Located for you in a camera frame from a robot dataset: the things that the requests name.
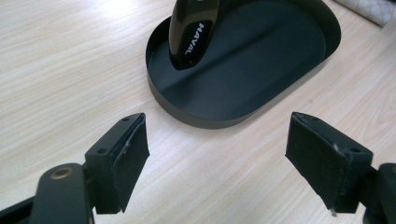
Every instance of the light wood surface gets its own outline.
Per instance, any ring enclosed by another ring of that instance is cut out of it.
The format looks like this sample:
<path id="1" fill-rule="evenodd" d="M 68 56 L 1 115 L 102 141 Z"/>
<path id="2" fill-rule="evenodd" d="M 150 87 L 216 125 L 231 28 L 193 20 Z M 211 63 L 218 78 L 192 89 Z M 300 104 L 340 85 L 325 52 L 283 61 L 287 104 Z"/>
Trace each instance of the light wood surface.
<path id="1" fill-rule="evenodd" d="M 170 0 L 0 2 L 0 210 L 119 119 L 147 115 L 151 156 L 125 214 L 96 223 L 361 223 L 332 217 L 286 159 L 290 113 L 319 117 L 396 162 L 396 21 L 384 28 L 331 0 L 338 50 L 246 121 L 203 130 L 153 98 L 145 50 Z"/>

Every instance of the black oval tray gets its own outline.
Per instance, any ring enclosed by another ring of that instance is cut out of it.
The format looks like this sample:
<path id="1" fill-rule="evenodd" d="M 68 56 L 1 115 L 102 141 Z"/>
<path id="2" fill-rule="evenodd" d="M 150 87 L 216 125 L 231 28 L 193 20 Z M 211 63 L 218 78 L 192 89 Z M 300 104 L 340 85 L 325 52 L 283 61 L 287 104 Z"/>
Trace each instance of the black oval tray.
<path id="1" fill-rule="evenodd" d="M 257 0 L 227 13 L 204 58 L 177 71 L 169 59 L 169 23 L 148 41 L 149 86 L 170 115 L 207 129 L 246 119 L 341 41 L 337 19 L 320 0 Z"/>

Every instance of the wood grain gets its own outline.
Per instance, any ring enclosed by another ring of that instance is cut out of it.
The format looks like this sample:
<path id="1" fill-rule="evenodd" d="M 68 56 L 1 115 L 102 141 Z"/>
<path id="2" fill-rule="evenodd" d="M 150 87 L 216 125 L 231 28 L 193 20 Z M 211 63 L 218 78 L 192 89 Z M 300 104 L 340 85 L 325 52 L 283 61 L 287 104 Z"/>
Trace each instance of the wood grain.
<path id="1" fill-rule="evenodd" d="M 379 28 L 331 0 L 339 49 L 246 121 L 185 125 L 147 82 L 145 50 L 173 9 L 162 0 L 0 2 L 0 210 L 49 168 L 84 162 L 117 120 L 145 112 L 151 156 L 125 214 L 96 223 L 361 223 L 332 217 L 286 159 L 290 113 L 319 117 L 396 162 L 396 21 Z"/>

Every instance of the wooden table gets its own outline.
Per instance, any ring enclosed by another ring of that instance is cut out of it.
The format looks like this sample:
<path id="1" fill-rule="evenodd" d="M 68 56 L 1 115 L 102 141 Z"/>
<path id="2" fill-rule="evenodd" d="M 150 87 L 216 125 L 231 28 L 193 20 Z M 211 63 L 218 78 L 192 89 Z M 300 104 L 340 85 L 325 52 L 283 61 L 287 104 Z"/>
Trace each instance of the wooden table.
<path id="1" fill-rule="evenodd" d="M 343 38 L 321 68 L 246 121 L 203 130 L 168 115 L 145 50 L 170 0 L 0 3 L 0 210 L 49 168 L 84 162 L 116 121 L 147 115 L 151 156 L 125 214 L 97 223 L 361 223 L 332 217 L 286 159 L 290 113 L 319 117 L 396 162 L 396 20 L 383 29 L 331 0 Z"/>

